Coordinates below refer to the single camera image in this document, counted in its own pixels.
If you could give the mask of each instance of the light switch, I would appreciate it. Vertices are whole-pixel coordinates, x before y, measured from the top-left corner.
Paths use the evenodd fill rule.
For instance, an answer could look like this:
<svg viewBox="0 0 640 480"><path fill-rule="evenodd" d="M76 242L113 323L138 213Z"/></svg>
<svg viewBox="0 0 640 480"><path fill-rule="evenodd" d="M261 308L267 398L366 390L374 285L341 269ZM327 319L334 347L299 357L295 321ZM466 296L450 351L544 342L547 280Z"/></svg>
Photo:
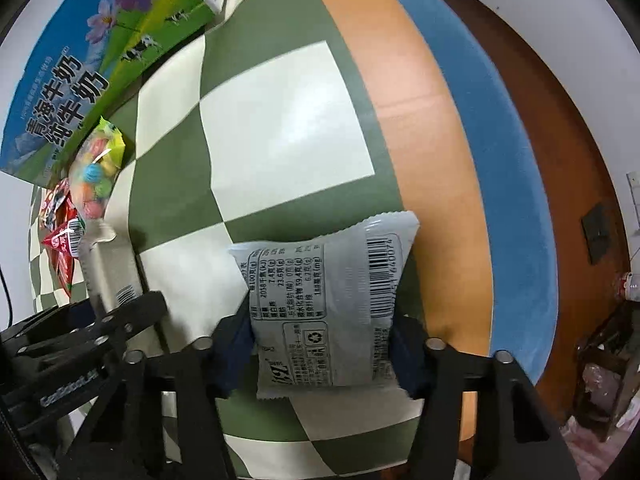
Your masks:
<svg viewBox="0 0 640 480"><path fill-rule="evenodd" d="M626 179L629 181L629 186L640 187L640 171L632 171L626 174Z"/></svg>

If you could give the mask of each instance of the screw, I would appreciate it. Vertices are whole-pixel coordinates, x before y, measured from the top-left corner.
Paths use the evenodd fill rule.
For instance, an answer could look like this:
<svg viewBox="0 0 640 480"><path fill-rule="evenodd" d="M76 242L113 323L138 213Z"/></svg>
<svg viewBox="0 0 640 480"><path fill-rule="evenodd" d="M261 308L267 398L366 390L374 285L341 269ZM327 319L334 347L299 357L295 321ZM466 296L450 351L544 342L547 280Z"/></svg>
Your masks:
<svg viewBox="0 0 640 480"><path fill-rule="evenodd" d="M444 350L447 344L439 337L430 337L427 339L427 348L431 350Z"/></svg>
<svg viewBox="0 0 640 480"><path fill-rule="evenodd" d="M576 360L580 358L580 354L582 354L582 352L584 352L584 350L587 348L588 342L589 340L586 337L583 337L582 339L580 339L580 341L578 341L578 344L575 346L574 355Z"/></svg>
<svg viewBox="0 0 640 480"><path fill-rule="evenodd" d="M506 350L498 350L495 353L495 358L505 365L508 365L509 363L513 363L513 356Z"/></svg>
<svg viewBox="0 0 640 480"><path fill-rule="evenodd" d="M196 350L209 350L209 348L213 346L213 339L207 336L199 337L191 344L191 346Z"/></svg>
<svg viewBox="0 0 640 480"><path fill-rule="evenodd" d="M125 352L124 361L127 364L135 365L140 361L142 361L144 357L145 357L145 353L142 350L132 350L130 352Z"/></svg>

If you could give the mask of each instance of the snack package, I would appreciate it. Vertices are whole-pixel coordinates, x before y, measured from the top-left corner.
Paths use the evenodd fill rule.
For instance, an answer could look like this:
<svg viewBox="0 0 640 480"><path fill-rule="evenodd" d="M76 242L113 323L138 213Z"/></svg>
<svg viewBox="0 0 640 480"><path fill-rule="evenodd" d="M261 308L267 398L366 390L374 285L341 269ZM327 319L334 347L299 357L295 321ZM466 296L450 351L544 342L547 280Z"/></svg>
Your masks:
<svg viewBox="0 0 640 480"><path fill-rule="evenodd" d="M60 206L65 203L68 194L68 178L64 178L56 184L56 187L47 191L38 213L38 218L42 227L49 231L55 231L58 225L60 225L62 221L58 216L58 211L60 210Z"/></svg>
<svg viewBox="0 0 640 480"><path fill-rule="evenodd" d="M80 243L80 264L96 312L110 312L142 296L142 282L128 237L104 220L90 220Z"/></svg>
<svg viewBox="0 0 640 480"><path fill-rule="evenodd" d="M104 215L123 156L122 133L101 117L69 170L71 199L84 220Z"/></svg>
<svg viewBox="0 0 640 480"><path fill-rule="evenodd" d="M56 274L58 275L58 281L60 286L66 292L68 297L71 297L71 283L74 278L74 267L76 261L71 254L56 253Z"/></svg>
<svg viewBox="0 0 640 480"><path fill-rule="evenodd" d="M258 398L394 384L388 336L418 227L411 211L384 213L305 242L229 249L249 288Z"/></svg>
<svg viewBox="0 0 640 480"><path fill-rule="evenodd" d="M84 234L84 227L78 217L78 210L73 206L71 200L67 198L64 221L60 227L44 238L42 244L59 253L77 258L82 234Z"/></svg>

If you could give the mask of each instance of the recycling symbol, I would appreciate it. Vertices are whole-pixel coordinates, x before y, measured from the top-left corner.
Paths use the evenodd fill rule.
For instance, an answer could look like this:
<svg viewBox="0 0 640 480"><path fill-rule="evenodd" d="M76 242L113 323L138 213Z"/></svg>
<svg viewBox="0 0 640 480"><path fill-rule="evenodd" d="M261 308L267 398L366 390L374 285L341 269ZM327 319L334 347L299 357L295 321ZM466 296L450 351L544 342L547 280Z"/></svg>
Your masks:
<svg viewBox="0 0 640 480"><path fill-rule="evenodd" d="M322 341L322 334L320 332L310 332L306 335L306 339L312 344L317 344Z"/></svg>

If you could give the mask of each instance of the nutrition facts label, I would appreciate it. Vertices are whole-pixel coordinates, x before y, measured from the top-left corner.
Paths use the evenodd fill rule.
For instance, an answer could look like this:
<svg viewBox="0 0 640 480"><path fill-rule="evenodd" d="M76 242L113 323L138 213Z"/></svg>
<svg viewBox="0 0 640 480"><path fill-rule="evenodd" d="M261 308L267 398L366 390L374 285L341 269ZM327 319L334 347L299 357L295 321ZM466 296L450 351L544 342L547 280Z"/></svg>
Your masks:
<svg viewBox="0 0 640 480"><path fill-rule="evenodd" d="M261 249L240 265L253 319L321 319L326 315L324 247Z"/></svg>

